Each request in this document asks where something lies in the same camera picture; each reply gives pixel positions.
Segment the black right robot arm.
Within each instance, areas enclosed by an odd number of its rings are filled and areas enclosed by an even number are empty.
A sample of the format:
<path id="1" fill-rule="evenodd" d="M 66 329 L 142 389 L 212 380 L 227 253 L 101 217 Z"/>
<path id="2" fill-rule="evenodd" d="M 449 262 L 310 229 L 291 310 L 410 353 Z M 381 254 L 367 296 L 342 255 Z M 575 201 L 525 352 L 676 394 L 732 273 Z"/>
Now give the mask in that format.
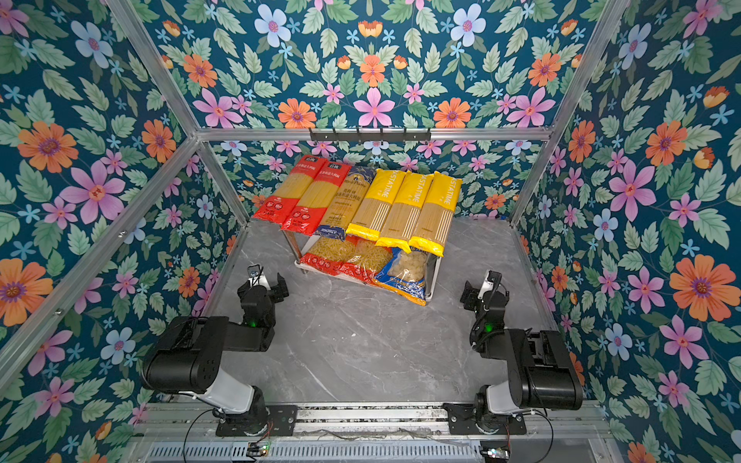
<path id="1" fill-rule="evenodd" d="M 478 287 L 467 282 L 460 297 L 463 308 L 475 314 L 470 347 L 480 357 L 503 361 L 507 367 L 504 382 L 484 386 L 477 393 L 476 422 L 482 426 L 530 409 L 580 409 L 583 386 L 561 334 L 507 326 L 509 299 L 503 275 L 494 270 Z"/>

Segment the black hook rail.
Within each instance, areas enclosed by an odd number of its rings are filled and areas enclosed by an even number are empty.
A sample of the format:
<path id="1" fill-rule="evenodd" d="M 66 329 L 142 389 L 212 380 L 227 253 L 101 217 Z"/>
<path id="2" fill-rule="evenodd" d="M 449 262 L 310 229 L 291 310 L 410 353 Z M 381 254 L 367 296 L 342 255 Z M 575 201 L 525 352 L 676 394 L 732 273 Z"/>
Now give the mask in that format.
<path id="1" fill-rule="evenodd" d="M 379 129 L 310 129 L 310 140 L 314 142 L 426 142 L 432 139 L 430 129 L 379 128 Z"/>

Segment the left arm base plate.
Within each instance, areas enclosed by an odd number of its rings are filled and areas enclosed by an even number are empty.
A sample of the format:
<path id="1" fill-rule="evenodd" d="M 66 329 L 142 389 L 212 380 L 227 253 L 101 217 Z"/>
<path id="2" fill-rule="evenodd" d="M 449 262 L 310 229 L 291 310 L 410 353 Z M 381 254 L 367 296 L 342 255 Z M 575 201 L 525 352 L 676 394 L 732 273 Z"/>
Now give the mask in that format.
<path id="1" fill-rule="evenodd" d="M 296 405 L 258 405 L 243 414 L 219 416 L 215 434 L 218 437 L 286 437 L 292 436 L 297 423 Z"/>

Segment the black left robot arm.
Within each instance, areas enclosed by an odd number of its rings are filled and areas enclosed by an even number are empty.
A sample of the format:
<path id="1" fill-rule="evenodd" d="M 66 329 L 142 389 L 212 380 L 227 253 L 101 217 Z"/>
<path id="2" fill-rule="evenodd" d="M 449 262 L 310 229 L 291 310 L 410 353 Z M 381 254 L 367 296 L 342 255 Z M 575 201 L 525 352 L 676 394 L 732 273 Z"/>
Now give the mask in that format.
<path id="1" fill-rule="evenodd" d="M 271 283 L 260 264 L 248 267 L 237 289 L 242 322 L 227 316 L 178 316 L 159 336 L 141 372 L 143 385 L 166 395 L 186 395 L 214 409 L 220 420 L 257 433 L 269 412 L 259 387 L 244 383 L 221 366 L 226 352 L 262 353 L 275 336 L 276 305 L 289 297 L 286 279 Z"/>

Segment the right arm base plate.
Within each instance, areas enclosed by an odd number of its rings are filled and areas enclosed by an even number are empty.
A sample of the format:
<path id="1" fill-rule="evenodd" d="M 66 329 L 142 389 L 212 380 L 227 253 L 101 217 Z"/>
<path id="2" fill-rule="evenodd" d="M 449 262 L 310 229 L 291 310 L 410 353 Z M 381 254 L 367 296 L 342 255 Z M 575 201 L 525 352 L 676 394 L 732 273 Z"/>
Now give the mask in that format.
<path id="1" fill-rule="evenodd" d="M 492 414 L 485 406 L 473 403 L 444 402 L 452 435 L 525 435 L 527 428 L 521 415 Z"/>

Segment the blue orange pasta bag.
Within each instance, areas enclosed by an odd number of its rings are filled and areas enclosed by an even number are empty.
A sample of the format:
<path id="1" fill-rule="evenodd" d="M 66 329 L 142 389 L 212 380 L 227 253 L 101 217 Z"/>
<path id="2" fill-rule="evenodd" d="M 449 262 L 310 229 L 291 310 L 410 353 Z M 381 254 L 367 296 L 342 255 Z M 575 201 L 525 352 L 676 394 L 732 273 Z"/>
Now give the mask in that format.
<path id="1" fill-rule="evenodd" d="M 419 306 L 426 306 L 427 253 L 405 253 L 394 248 L 391 260 L 374 276 L 376 285 L 388 289 Z"/>

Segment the red macaroni bag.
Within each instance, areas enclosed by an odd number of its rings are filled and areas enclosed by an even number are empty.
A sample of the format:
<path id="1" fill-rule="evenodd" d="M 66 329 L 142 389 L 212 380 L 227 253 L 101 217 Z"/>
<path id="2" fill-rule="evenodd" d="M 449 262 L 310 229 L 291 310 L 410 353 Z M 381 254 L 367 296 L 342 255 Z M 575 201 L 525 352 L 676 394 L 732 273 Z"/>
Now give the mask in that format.
<path id="1" fill-rule="evenodd" d="M 345 240 L 311 237 L 299 263 L 320 273 L 337 276 L 341 273 L 341 267 L 354 256 L 357 241 L 357 237 L 347 237 Z"/>

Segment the red spaghetti bag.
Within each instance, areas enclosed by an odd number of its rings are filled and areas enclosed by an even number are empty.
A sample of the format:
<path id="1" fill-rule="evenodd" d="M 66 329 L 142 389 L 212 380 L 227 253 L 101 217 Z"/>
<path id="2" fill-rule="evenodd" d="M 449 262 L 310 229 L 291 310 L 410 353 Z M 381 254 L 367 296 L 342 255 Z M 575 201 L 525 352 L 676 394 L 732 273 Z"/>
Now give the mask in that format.
<path id="1" fill-rule="evenodd" d="M 282 224 L 287 232 L 312 235 L 349 174 L 351 166 L 339 162 L 324 165 Z"/>
<path id="2" fill-rule="evenodd" d="M 257 220 L 283 224 L 321 169 L 327 164 L 328 160 L 324 157 L 303 156 L 286 180 L 264 201 L 253 217 Z"/>

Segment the amber blue spaghetti bag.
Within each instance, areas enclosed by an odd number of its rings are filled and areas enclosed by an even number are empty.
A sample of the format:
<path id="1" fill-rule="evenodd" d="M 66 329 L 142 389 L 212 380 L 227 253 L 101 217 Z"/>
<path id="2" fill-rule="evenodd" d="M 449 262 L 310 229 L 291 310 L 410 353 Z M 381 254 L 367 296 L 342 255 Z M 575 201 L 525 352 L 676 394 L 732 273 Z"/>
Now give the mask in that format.
<path id="1" fill-rule="evenodd" d="M 354 166 L 329 204 L 314 235 L 345 240 L 347 228 L 376 177 L 372 167 Z"/>

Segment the yellow Pastatime spaghetti bag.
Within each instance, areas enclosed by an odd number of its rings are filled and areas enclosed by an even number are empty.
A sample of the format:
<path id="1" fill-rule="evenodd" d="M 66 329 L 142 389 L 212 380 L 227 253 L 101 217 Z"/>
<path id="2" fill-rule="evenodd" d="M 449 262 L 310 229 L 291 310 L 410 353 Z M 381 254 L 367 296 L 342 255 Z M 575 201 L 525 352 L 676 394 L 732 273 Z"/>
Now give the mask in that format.
<path id="1" fill-rule="evenodd" d="M 395 202 L 407 173 L 404 171 L 376 171 L 365 198 L 347 227 L 347 234 L 376 242 Z"/>

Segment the white two-tier shelf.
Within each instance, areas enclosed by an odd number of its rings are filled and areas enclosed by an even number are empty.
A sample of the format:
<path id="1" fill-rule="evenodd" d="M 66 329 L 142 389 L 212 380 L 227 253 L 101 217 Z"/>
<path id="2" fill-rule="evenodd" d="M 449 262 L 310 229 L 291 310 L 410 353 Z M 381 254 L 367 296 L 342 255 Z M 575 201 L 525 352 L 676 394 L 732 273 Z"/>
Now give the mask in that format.
<path id="1" fill-rule="evenodd" d="M 291 252 L 293 252 L 293 258 L 294 258 L 294 265 L 296 268 L 299 268 L 304 274 L 308 273 L 314 273 L 318 275 L 323 275 L 324 273 L 320 270 L 317 270 L 316 268 L 313 268 L 312 266 L 309 266 L 308 264 L 303 264 L 300 259 L 310 251 L 310 249 L 316 244 L 316 242 L 320 239 L 317 235 L 311 235 L 310 237 L 305 237 L 304 235 L 298 235 L 297 233 L 294 233 L 293 231 L 283 231 L 281 230 L 281 233 L 283 237 L 285 237 L 286 241 L 289 244 L 289 248 L 291 249 Z M 438 258 L 438 256 L 430 255 L 428 257 L 428 262 L 426 263 L 425 267 L 425 300 L 426 303 L 430 303 L 432 301 L 432 298 L 434 296 L 435 291 L 435 285 L 437 283 L 439 269 L 440 269 L 441 259 Z M 361 282 L 360 280 L 355 279 L 354 277 L 351 277 L 347 274 L 341 274 L 338 273 L 337 275 L 327 275 L 330 278 L 334 278 L 336 280 L 341 280 L 349 283 L 353 283 L 355 285 L 361 285 L 361 286 L 367 286 L 370 287 L 371 284 Z"/>

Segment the small red pasta bag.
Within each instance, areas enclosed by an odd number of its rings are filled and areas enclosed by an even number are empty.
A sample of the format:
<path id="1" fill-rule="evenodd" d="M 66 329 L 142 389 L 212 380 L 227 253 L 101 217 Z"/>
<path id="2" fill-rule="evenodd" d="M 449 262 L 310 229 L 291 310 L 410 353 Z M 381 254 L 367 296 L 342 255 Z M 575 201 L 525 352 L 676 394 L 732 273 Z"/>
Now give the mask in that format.
<path id="1" fill-rule="evenodd" d="M 361 283 L 374 285 L 376 275 L 391 262 L 390 248 L 377 246 L 374 242 L 359 238 L 349 259 L 341 264 L 340 273 Z"/>

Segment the aluminium front rail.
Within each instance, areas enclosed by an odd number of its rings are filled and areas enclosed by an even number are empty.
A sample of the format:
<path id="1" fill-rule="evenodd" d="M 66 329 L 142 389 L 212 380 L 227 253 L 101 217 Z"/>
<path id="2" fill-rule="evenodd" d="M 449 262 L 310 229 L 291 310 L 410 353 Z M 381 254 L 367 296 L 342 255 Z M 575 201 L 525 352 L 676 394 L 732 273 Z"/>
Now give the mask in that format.
<path id="1" fill-rule="evenodd" d="M 462 402 L 303 402 L 272 404 L 268 424 L 253 433 L 270 440 L 381 439 L 594 439 L 613 433 L 594 401 L 577 411 L 522 411 L 487 424 L 476 421 L 474 406 Z M 177 439 L 247 438 L 201 403 L 173 402 L 149 408 L 134 435 Z"/>

